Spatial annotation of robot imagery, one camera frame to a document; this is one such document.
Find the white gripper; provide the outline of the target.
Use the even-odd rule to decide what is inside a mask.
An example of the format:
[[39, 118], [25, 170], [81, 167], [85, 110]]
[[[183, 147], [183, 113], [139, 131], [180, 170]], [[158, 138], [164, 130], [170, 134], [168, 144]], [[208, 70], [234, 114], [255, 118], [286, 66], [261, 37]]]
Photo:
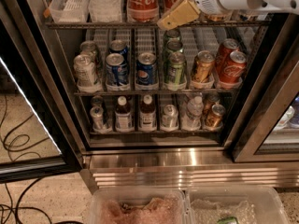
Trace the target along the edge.
[[197, 20], [201, 13], [200, 10], [208, 15], [229, 12], [228, 9], [223, 7], [220, 0], [177, 0], [157, 21], [157, 25], [161, 30], [175, 29]]

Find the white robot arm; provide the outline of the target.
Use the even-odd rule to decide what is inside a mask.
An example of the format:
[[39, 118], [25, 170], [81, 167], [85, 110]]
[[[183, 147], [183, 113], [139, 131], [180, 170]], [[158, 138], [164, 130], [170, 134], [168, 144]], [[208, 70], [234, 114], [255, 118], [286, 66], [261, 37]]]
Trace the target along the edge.
[[177, 0], [157, 25], [171, 30], [198, 19], [201, 12], [222, 15], [239, 9], [299, 14], [299, 0]]

